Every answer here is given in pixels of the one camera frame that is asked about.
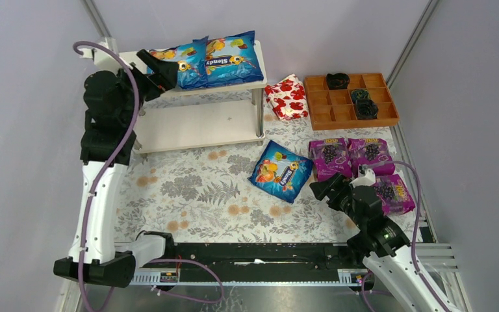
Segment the blue Slendy candy bag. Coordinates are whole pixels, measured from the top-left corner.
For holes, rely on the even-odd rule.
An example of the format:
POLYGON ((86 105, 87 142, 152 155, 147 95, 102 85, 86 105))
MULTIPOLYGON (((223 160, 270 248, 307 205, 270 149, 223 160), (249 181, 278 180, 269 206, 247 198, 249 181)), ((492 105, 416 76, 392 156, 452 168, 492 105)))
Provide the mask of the blue Slendy candy bag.
POLYGON ((308 181, 314 163, 273 140, 269 141, 248 177, 258 189, 287 203, 294 203, 308 181))
POLYGON ((166 62, 178 64, 177 87, 184 90, 203 88, 207 85, 205 65, 208 36, 189 44, 168 49, 150 49, 150 55, 166 62))

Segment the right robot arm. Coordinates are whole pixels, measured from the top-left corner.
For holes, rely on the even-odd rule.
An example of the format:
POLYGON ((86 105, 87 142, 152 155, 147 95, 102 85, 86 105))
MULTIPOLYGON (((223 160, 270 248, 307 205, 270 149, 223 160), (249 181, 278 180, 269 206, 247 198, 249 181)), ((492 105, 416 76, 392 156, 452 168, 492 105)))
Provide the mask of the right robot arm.
POLYGON ((346 214, 359 229, 347 241, 352 259, 378 278, 406 311, 458 311, 435 283, 399 225, 384 214, 373 171, 352 181, 335 174, 309 186, 314 197, 346 214))

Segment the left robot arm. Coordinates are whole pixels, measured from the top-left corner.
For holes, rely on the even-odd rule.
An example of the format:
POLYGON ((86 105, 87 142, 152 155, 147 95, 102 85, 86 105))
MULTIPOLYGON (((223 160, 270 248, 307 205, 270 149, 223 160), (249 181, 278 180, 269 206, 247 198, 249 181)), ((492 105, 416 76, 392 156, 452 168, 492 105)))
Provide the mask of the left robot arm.
POLYGON ((53 272, 79 283, 124 288, 134 272, 173 243, 169 234, 152 232, 124 250, 114 245, 113 208, 136 142, 134 123, 146 101, 156 99, 177 84, 178 65, 137 53, 150 68, 142 73, 135 64, 120 62, 116 71, 101 70, 84 82, 86 104, 81 139, 83 195, 76 234, 68 255, 54 263, 53 272))

